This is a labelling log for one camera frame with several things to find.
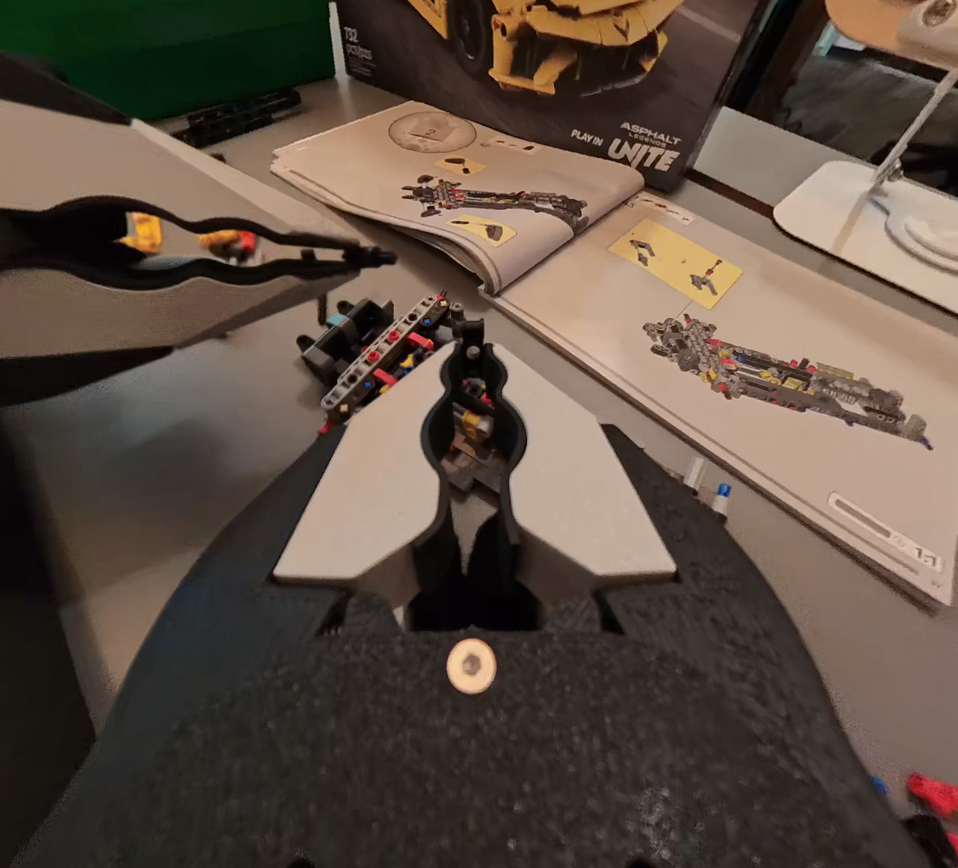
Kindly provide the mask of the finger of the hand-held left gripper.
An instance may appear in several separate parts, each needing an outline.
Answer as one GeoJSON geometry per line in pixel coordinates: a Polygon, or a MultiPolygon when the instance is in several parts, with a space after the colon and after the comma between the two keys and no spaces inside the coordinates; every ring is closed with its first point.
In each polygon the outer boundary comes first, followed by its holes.
{"type": "Polygon", "coordinates": [[[246,227],[278,244],[362,258],[362,246],[315,209],[140,120],[107,123],[2,100],[1,163],[7,211],[54,217],[114,207],[197,234],[246,227]]]}
{"type": "Polygon", "coordinates": [[[282,271],[261,282],[193,277],[131,289],[59,268],[2,269],[2,359],[54,359],[129,350],[179,349],[301,306],[360,274],[327,263],[317,279],[282,271]]]}

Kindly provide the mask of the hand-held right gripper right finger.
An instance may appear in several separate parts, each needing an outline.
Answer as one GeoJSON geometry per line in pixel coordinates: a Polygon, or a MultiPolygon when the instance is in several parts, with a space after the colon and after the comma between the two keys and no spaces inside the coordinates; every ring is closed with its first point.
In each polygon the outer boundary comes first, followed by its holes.
{"type": "Polygon", "coordinates": [[[598,419],[503,346],[483,356],[505,459],[483,525],[483,624],[537,625],[540,606],[673,580],[677,563],[598,419]]]}

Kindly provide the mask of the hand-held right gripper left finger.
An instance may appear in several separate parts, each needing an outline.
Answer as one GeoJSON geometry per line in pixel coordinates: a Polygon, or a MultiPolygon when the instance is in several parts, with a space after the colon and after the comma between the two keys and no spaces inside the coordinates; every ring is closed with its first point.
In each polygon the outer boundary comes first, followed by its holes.
{"type": "Polygon", "coordinates": [[[376,594],[392,609],[459,589],[449,479],[459,347],[449,344],[346,424],[273,569],[285,585],[376,594]]]}

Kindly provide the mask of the grey lego car chassis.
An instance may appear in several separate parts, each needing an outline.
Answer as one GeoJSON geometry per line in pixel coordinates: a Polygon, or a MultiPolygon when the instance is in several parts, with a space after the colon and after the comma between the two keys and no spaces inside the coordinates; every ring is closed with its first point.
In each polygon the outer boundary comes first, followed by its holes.
{"type": "MultiPolygon", "coordinates": [[[[369,298],[341,300],[330,311],[322,296],[317,319],[322,333],[298,335],[296,346],[301,363],[323,388],[320,434],[384,396],[439,349],[459,342],[467,323],[463,304],[451,302],[444,290],[401,313],[392,301],[369,298]]],[[[477,484],[498,493],[505,458],[492,440],[493,402],[478,375],[464,377],[462,392],[464,400],[453,404],[453,437],[443,468],[462,493],[477,484]]]]}

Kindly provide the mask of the black lego connector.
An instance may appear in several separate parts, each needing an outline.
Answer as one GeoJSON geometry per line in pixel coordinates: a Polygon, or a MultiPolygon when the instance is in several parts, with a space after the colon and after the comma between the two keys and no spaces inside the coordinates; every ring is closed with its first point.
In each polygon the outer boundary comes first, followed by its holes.
{"type": "Polygon", "coordinates": [[[457,359],[464,380],[485,377],[485,320],[462,319],[453,324],[453,335],[459,346],[457,359]]]}

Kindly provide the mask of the pile of small lego pieces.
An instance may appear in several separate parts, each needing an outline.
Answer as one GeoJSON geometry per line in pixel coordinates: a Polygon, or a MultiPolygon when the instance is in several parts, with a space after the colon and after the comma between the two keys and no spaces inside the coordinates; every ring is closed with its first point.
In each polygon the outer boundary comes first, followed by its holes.
{"type": "Polygon", "coordinates": [[[957,866],[957,786],[919,773],[905,780],[912,813],[902,825],[928,866],[957,866]]]}

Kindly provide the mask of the pile of yellow lego pieces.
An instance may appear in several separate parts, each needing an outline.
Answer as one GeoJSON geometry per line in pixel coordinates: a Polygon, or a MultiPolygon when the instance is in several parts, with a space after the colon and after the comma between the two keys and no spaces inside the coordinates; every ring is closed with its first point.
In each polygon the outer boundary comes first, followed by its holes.
{"type": "MultiPolygon", "coordinates": [[[[249,231],[218,230],[200,234],[196,239],[203,251],[224,263],[244,265],[258,259],[258,238],[249,231]]],[[[146,213],[127,214],[126,235],[121,243],[144,254],[159,254],[163,245],[161,218],[146,213]]]]}

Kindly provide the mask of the black lego beam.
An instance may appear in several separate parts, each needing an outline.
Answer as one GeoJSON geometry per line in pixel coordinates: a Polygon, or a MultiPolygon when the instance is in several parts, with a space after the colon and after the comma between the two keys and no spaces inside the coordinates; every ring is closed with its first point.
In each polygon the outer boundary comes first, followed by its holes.
{"type": "Polygon", "coordinates": [[[190,113],[185,125],[172,132],[172,136],[196,149],[205,149],[270,127],[298,112],[302,106],[300,91],[284,87],[263,96],[243,98],[190,113]]]}

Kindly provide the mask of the lego instruction booklet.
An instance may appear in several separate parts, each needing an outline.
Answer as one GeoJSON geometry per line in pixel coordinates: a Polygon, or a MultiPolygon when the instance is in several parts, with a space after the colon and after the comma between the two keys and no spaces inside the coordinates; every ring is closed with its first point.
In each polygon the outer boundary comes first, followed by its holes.
{"type": "Polygon", "coordinates": [[[956,337],[645,189],[406,102],[273,151],[817,528],[956,606],[956,337]]]}

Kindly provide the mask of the lego set box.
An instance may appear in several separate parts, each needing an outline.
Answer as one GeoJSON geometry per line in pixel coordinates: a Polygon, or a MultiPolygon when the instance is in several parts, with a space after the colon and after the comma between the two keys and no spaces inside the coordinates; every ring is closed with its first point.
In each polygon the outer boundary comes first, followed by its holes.
{"type": "Polygon", "coordinates": [[[347,73],[671,191],[771,0],[336,0],[347,73]]]}

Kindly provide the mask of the green plastic bin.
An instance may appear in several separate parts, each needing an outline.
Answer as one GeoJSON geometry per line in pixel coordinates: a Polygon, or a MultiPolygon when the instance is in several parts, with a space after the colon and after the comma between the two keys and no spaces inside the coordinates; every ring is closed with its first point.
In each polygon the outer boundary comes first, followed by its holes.
{"type": "Polygon", "coordinates": [[[1,0],[1,48],[146,121],[334,75],[329,0],[1,0]]]}

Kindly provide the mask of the white document stand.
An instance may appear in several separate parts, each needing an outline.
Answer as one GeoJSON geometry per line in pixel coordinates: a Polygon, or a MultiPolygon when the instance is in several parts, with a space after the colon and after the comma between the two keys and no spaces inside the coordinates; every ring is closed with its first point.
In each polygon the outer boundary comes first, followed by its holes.
{"type": "Polygon", "coordinates": [[[831,161],[774,208],[779,228],[844,263],[956,314],[956,198],[904,177],[901,159],[956,86],[956,0],[904,9],[907,44],[942,45],[948,70],[880,165],[831,161]]]}

